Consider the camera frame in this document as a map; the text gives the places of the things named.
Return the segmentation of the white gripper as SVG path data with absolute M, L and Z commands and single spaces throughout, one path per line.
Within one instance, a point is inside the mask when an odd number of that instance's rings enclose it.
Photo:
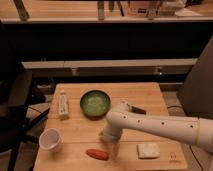
M 120 144 L 118 142 L 120 141 L 122 133 L 122 129 L 106 124 L 99 134 L 99 137 L 103 142 L 113 143 L 111 145 L 111 158 L 113 160 L 115 160 L 119 154 Z

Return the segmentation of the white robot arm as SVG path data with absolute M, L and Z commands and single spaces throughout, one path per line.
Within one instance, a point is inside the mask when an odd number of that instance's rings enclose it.
M 124 129 L 194 145 L 213 154 L 213 120 L 210 119 L 138 114 L 127 101 L 121 101 L 106 114 L 100 137 L 104 142 L 116 144 Z

